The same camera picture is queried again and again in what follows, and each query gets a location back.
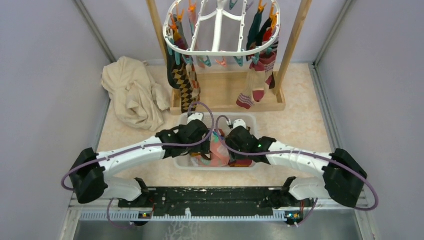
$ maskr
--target wooden drying rack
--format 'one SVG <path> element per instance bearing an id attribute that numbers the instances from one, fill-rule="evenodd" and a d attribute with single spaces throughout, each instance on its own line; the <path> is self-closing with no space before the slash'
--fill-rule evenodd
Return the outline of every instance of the wooden drying rack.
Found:
<path id="1" fill-rule="evenodd" d="M 166 63 L 167 46 L 162 32 L 162 21 L 156 7 L 156 0 L 146 0 L 146 2 L 157 40 L 159 41 L 160 50 Z M 236 101 L 239 94 L 245 88 L 248 73 L 246 71 L 214 71 L 197 74 L 197 79 L 201 87 L 200 100 L 208 105 L 213 112 L 283 111 L 286 108 L 286 100 L 281 85 L 289 68 L 290 60 L 295 51 L 311 3 L 312 0 L 301 0 L 300 2 L 279 71 L 274 72 L 274 76 L 276 77 L 275 88 L 272 90 L 273 94 L 266 94 L 261 102 L 256 102 L 249 110 L 239 107 L 236 105 Z M 197 110 L 206 111 L 202 106 L 198 106 Z M 180 92 L 177 89 L 172 91 L 170 111 L 172 115 L 181 114 Z"/>

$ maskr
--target orange clothespin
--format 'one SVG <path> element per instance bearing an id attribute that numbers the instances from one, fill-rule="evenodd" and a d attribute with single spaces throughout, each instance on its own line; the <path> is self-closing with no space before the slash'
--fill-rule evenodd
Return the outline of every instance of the orange clothespin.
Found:
<path id="1" fill-rule="evenodd" d="M 259 5 L 257 6 L 257 11 L 262 13 L 267 6 L 268 3 L 265 3 L 265 5 L 262 6 L 262 0 L 259 0 Z"/>
<path id="2" fill-rule="evenodd" d="M 274 16 L 277 15 L 277 14 L 274 14 L 274 5 L 275 5 L 275 3 L 272 3 L 271 10 L 269 11 L 269 18 L 270 19 L 273 19 Z"/>
<path id="3" fill-rule="evenodd" d="M 184 17 L 184 9 L 182 10 L 181 14 L 178 11 L 178 3 L 176 4 L 176 19 L 178 20 L 178 22 L 181 23 L 181 21 L 183 20 Z"/>
<path id="4" fill-rule="evenodd" d="M 196 5 L 197 5 L 197 1 L 194 2 L 194 4 L 192 4 L 192 0 L 188 0 L 188 11 L 195 13 L 196 12 Z"/>
<path id="5" fill-rule="evenodd" d="M 219 64 L 219 65 L 223 66 L 224 68 L 226 68 L 226 67 L 227 67 L 227 60 L 225 59 L 225 57 L 224 57 L 224 56 L 222 57 L 222 61 L 220 61 L 220 60 L 218 60 L 218 59 L 215 59 L 215 61 L 216 61 L 216 63 L 217 63 L 217 64 Z"/>
<path id="6" fill-rule="evenodd" d="M 172 21 L 172 24 L 169 24 L 169 27 L 173 30 L 174 41 L 177 42 L 178 40 L 180 40 L 181 36 L 178 33 L 178 27 L 177 27 L 177 24 L 175 23 L 173 14 L 170 13 L 169 15 L 171 16 L 171 21 Z"/>
<path id="7" fill-rule="evenodd" d="M 277 12 L 274 16 L 272 16 L 272 23 L 271 23 L 271 29 L 274 30 L 277 25 L 277 15 L 280 14 Z"/>
<path id="8" fill-rule="evenodd" d="M 174 20 L 173 14 L 170 13 L 169 15 L 170 15 L 170 18 L 171 18 L 171 21 L 172 21 L 172 24 L 169 24 L 169 27 L 173 30 L 174 33 L 175 32 L 178 32 L 177 24 L 176 24 L 176 22 Z"/>

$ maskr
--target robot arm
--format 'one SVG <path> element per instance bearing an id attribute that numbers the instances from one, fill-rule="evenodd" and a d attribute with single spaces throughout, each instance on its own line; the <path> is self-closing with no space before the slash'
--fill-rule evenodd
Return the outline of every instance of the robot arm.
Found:
<path id="1" fill-rule="evenodd" d="M 121 149 L 99 153 L 94 153 L 92 148 L 84 150 L 73 169 L 93 160 L 98 162 L 69 175 L 78 202 L 86 204 L 99 198 L 118 198 L 133 202 L 142 199 L 144 193 L 147 196 L 149 190 L 141 179 L 114 176 L 140 164 L 168 157 L 175 158 L 190 153 L 208 154 L 210 141 L 205 140 L 196 145 L 209 132 L 202 119 L 202 113 L 195 113 L 188 118 L 187 125 L 163 130 L 145 141 Z M 225 144 L 238 150 L 229 152 L 233 160 L 249 158 L 256 163 L 286 166 L 314 176 L 290 177 L 276 196 L 278 199 L 281 194 L 293 202 L 309 198 L 332 198 L 341 205 L 354 208 L 364 183 L 323 159 L 333 159 L 364 178 L 367 177 L 365 171 L 342 149 L 337 149 L 335 153 L 316 153 L 288 146 L 270 137 L 257 139 L 250 134 L 246 123 L 241 119 L 233 122 L 233 130 L 225 138 Z"/>
<path id="2" fill-rule="evenodd" d="M 210 145 L 207 140 L 196 145 L 209 132 L 202 119 L 202 113 L 194 113 L 188 118 L 187 125 L 163 130 L 145 141 L 121 149 L 99 153 L 92 148 L 83 150 L 71 172 L 77 170 L 69 174 L 78 202 L 87 204 L 99 198 L 117 198 L 128 202 L 138 199 L 143 191 L 148 191 L 142 180 L 114 176 L 140 164 L 202 153 L 203 149 L 208 149 L 205 146 Z"/>
<path id="3" fill-rule="evenodd" d="M 243 153 L 250 153 L 248 158 L 256 163 L 280 165 L 309 173 L 314 177 L 290 177 L 283 188 L 297 201 L 331 198 L 343 206 L 355 208 L 364 182 L 345 169 L 325 160 L 330 159 L 344 165 L 366 179 L 367 173 L 347 151 L 339 148 L 334 153 L 301 150 L 270 137 L 256 139 L 243 122 L 239 125 L 225 138 L 228 147 L 239 150 L 230 151 L 232 159 L 245 159 L 247 154 Z"/>

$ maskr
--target crumpled beige fabric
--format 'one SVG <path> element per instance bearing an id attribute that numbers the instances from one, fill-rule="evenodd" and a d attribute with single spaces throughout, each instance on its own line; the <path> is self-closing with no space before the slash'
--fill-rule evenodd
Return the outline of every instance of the crumpled beige fabric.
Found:
<path id="1" fill-rule="evenodd" d="M 170 108 L 170 97 L 143 62 L 121 57 L 103 68 L 101 85 L 109 92 L 116 116 L 128 126 L 155 131 L 164 124 L 161 111 Z"/>

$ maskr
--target teal clothespin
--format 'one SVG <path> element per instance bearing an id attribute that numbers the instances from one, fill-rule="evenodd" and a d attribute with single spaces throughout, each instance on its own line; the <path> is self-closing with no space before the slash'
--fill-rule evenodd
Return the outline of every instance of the teal clothespin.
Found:
<path id="1" fill-rule="evenodd" d="M 191 56 L 185 57 L 185 56 L 183 55 L 183 58 L 184 58 L 184 62 L 185 62 L 186 64 L 192 64 L 192 63 L 193 63 L 193 59 L 192 59 L 192 57 L 191 57 Z"/>
<path id="2" fill-rule="evenodd" d="M 268 47 L 266 49 L 266 55 L 270 55 L 272 51 L 273 51 L 273 48 L 272 47 Z"/>
<path id="3" fill-rule="evenodd" d="M 209 58 L 209 56 L 206 56 L 206 60 L 199 58 L 199 61 L 202 62 L 203 64 L 205 64 L 208 67 L 212 66 L 211 59 Z"/>
<path id="4" fill-rule="evenodd" d="M 175 63 L 179 66 L 181 64 L 181 55 L 179 52 L 175 51 Z"/>
<path id="5" fill-rule="evenodd" d="M 171 42 L 171 44 L 174 44 L 174 38 L 173 37 L 167 37 L 166 36 L 166 38 Z M 172 50 L 172 48 L 169 46 L 169 45 L 166 45 L 166 47 L 168 48 L 168 53 L 169 53 L 169 55 L 173 55 L 173 50 Z"/>
<path id="6" fill-rule="evenodd" d="M 255 53 L 255 55 L 254 56 L 252 56 L 252 62 L 256 65 L 256 64 L 258 64 L 258 61 L 259 61 L 259 52 L 258 53 Z"/>
<path id="7" fill-rule="evenodd" d="M 235 56 L 234 59 L 240 67 L 243 67 L 243 57 L 238 58 Z"/>
<path id="8" fill-rule="evenodd" d="M 229 0 L 229 9 L 233 10 L 234 6 L 237 4 L 239 0 L 233 2 L 233 0 Z"/>

